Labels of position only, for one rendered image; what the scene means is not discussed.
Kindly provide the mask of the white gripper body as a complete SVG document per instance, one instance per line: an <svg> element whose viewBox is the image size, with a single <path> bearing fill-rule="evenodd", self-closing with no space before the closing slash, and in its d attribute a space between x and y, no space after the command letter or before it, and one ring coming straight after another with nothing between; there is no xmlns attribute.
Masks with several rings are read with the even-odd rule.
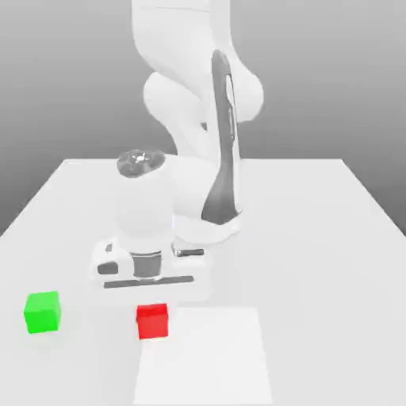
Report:
<svg viewBox="0 0 406 406"><path fill-rule="evenodd" d="M94 302L204 301L211 292L210 278L192 275L166 277L158 281L93 282L90 285L90 297Z"/></svg>

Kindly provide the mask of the small red cube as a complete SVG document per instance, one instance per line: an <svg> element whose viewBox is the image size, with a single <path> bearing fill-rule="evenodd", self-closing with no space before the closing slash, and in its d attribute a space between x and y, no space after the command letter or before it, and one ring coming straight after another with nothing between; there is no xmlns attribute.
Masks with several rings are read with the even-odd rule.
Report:
<svg viewBox="0 0 406 406"><path fill-rule="evenodd" d="M139 339L155 339L168 336L169 316L167 304L140 305L136 308Z"/></svg>

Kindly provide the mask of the small green cube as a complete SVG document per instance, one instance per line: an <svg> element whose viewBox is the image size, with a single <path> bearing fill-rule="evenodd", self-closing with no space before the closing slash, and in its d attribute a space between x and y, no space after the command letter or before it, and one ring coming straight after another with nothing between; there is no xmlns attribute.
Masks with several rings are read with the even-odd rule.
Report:
<svg viewBox="0 0 406 406"><path fill-rule="evenodd" d="M61 314L57 291L30 293L28 295L24 317L29 334L58 331Z"/></svg>

